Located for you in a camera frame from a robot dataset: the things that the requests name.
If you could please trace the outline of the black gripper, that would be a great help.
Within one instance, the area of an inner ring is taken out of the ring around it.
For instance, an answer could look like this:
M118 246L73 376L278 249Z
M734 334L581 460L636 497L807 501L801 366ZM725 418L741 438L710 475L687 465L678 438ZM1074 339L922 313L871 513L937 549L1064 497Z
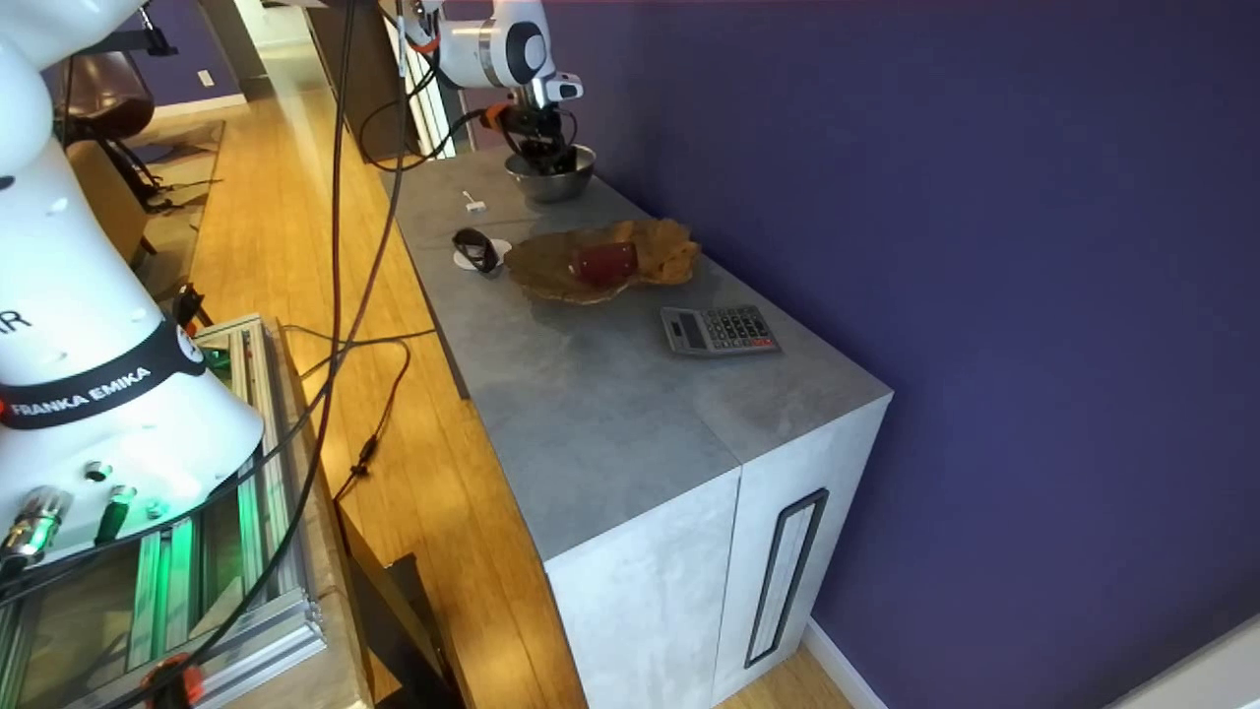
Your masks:
M497 119L507 149L532 173L573 171L573 132L568 127L569 103L581 99L581 81L569 73L545 73Z

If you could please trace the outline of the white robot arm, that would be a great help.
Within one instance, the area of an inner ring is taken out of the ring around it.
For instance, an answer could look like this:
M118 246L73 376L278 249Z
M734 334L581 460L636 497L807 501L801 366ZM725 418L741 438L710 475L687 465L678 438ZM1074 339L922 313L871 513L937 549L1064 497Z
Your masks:
M199 507L262 421L106 240L44 73L141 0L0 0L0 536L48 563Z

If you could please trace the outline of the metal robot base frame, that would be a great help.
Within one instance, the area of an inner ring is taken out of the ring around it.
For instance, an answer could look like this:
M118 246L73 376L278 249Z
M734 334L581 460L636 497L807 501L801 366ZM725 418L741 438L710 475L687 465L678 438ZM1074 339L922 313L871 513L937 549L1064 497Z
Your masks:
M266 318L199 334L262 418L250 469L177 524L3 584L0 709L145 709L158 665L185 661L194 709L278 709L330 652L328 561L299 387Z

